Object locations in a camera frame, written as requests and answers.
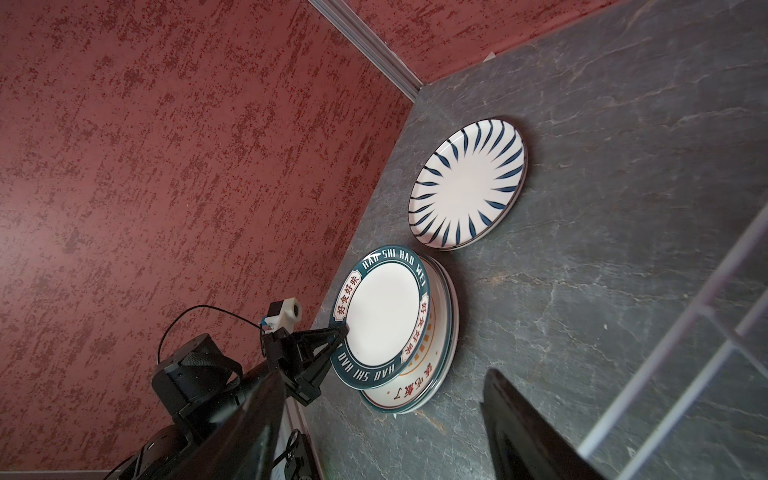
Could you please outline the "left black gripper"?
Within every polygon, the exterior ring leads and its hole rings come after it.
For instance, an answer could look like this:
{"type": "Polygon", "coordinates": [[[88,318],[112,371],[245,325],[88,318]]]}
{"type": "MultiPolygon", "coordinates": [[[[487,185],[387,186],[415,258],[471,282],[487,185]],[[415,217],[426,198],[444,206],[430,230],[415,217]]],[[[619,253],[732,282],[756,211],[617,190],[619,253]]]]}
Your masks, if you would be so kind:
{"type": "Polygon", "coordinates": [[[345,322],[294,333],[280,328],[261,335],[262,353],[269,371],[279,373],[288,393],[307,406],[320,397],[321,384],[331,368],[331,356],[348,331],[345,322]]]}

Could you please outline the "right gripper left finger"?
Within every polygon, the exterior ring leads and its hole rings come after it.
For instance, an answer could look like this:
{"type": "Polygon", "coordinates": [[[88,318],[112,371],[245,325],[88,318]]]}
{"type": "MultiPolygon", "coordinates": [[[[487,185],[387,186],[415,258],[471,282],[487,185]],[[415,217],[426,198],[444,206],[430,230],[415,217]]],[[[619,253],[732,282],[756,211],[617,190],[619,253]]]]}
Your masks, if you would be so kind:
{"type": "Polygon", "coordinates": [[[283,416],[282,376],[266,375],[255,392],[190,454],[154,475],[156,479],[268,479],[283,416]]]}

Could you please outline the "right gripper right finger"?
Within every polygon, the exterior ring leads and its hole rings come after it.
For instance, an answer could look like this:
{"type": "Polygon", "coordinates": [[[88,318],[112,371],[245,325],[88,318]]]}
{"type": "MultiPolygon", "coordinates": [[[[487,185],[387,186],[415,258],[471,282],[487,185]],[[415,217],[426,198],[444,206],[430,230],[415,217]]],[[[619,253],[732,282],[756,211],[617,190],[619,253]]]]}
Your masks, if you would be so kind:
{"type": "Polygon", "coordinates": [[[498,479],[602,477],[497,369],[485,375],[480,408],[498,479]]]}

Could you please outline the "white plate rearmost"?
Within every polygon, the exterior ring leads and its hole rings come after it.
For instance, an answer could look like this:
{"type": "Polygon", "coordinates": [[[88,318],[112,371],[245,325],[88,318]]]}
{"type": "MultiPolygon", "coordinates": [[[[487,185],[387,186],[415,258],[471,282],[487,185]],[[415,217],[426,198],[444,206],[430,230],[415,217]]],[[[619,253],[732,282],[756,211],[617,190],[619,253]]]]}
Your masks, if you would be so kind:
{"type": "Polygon", "coordinates": [[[425,264],[409,248],[384,245],[360,259],[342,282],[329,318],[330,326],[348,330],[331,357],[340,380],[368,390],[399,376],[426,335],[431,300],[425,264]]]}

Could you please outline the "blue striped white plate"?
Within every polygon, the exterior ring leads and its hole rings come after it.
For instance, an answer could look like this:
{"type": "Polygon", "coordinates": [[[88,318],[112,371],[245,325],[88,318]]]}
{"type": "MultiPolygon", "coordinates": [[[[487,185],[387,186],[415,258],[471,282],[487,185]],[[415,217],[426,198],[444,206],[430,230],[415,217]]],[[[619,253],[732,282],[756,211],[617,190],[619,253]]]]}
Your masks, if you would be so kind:
{"type": "Polygon", "coordinates": [[[528,170],[525,142],[510,122],[491,118],[462,127],[436,148],[415,180],[411,233],[444,251],[479,241],[511,211],[528,170]]]}

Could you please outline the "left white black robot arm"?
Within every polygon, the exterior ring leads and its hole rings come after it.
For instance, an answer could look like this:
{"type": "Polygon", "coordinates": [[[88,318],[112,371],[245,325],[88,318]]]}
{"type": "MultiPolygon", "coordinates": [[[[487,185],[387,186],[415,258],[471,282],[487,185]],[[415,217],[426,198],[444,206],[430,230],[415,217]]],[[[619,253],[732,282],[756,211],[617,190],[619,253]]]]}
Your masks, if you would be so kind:
{"type": "Polygon", "coordinates": [[[172,419],[110,479],[269,479],[287,463],[289,479],[316,479],[295,429],[281,442],[289,398],[308,405],[320,394],[345,323],[260,337],[263,362],[250,371],[203,334],[158,364],[152,388],[172,419]]]}

